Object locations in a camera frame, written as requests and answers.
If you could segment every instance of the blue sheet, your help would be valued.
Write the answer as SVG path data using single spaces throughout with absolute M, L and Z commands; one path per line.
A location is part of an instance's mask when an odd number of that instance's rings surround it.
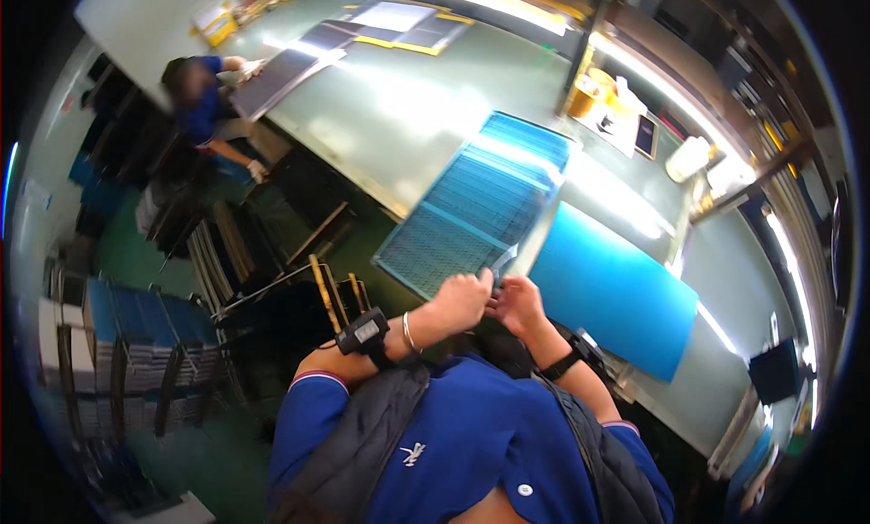
M 656 260 L 562 202 L 529 275 L 548 317 L 649 375 L 670 382 L 698 294 Z

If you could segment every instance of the green floor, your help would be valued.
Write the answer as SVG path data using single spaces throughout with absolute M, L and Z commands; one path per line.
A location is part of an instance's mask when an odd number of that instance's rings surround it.
M 245 190 L 217 178 L 208 189 L 209 201 L 239 202 Z M 95 269 L 115 282 L 134 288 L 156 283 L 181 297 L 201 293 L 190 260 L 170 260 L 164 270 L 163 253 L 136 232 L 136 205 L 141 194 L 131 192 L 106 227 L 97 247 Z M 395 227 L 371 199 L 360 194 L 351 200 L 357 215 L 353 230 L 326 255 L 336 280 L 348 273 L 363 279 L 371 301 L 388 316 L 415 308 L 420 301 L 371 264 L 377 247 Z M 256 210 L 281 228 L 282 241 L 295 247 L 310 234 L 274 190 L 256 199 Z M 129 431 L 127 442 L 140 465 L 168 495 L 190 490 L 223 524 L 263 522 L 266 519 L 266 476 L 271 448 L 259 440 L 259 419 L 277 414 L 285 388 L 265 371 L 262 382 L 275 397 L 228 411 L 213 413 L 202 429 L 182 429 L 155 439 L 151 431 Z

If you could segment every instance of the worker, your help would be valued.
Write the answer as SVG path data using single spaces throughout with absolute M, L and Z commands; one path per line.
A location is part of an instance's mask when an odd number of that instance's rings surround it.
M 160 82 L 164 85 L 175 110 L 176 122 L 197 149 L 209 150 L 223 160 L 247 169 L 240 180 L 256 183 L 266 180 L 268 171 L 259 161 L 256 149 L 248 143 L 249 127 L 241 121 L 228 100 L 229 88 L 221 86 L 218 73 L 236 71 L 242 81 L 259 73 L 264 61 L 248 62 L 241 56 L 193 56 L 177 58 L 166 65 Z M 223 164 L 224 172 L 236 176 L 232 164 Z
M 383 354 L 328 343 L 301 361 L 277 416 L 272 522 L 672 522 L 636 427 L 571 358 L 538 288 L 506 276 L 492 290 L 488 269 L 455 275 L 387 322 Z M 484 314 L 540 375 L 515 380 L 472 354 L 419 366 L 421 350 Z

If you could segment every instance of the logo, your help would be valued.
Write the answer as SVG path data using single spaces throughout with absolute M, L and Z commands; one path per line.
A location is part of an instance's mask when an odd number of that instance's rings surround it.
M 414 449 L 399 447 L 399 450 L 404 450 L 408 453 L 408 457 L 402 460 L 405 467 L 414 467 L 414 462 L 416 462 L 420 457 L 420 454 L 423 453 L 424 448 L 426 448 L 426 445 L 420 443 L 414 443 Z

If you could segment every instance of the long table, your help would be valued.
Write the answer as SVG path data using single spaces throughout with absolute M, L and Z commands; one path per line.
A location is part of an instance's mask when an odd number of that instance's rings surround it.
M 217 52 L 268 57 L 321 20 L 341 16 L 344 6 L 361 1 L 291 0 L 224 41 Z M 547 48 L 474 24 L 438 57 L 353 43 L 340 62 L 296 87 L 266 116 L 398 219 L 410 213 L 490 112 L 500 110 L 576 138 L 583 145 L 580 167 L 605 168 L 667 223 L 679 225 L 686 187 L 671 182 L 660 164 L 639 154 L 626 157 L 576 122 L 556 118 L 554 107 L 568 69 L 569 62 Z M 672 144 L 659 142 L 659 158 L 676 149 L 664 131 L 660 141 Z M 582 177 L 569 174 L 553 205 L 574 205 L 664 263 L 668 233 L 658 239 L 643 236 L 584 184 Z M 554 213 L 555 207 L 533 230 L 515 273 L 531 268 Z M 746 356 L 760 351 L 771 312 L 777 312 L 780 333 L 793 330 L 773 269 L 739 213 L 712 217 L 693 228 L 685 258 L 683 279 Z M 726 351 L 700 318 L 670 384 L 639 371 L 631 381 L 637 401 L 705 456 L 719 442 L 749 384 L 743 360 Z

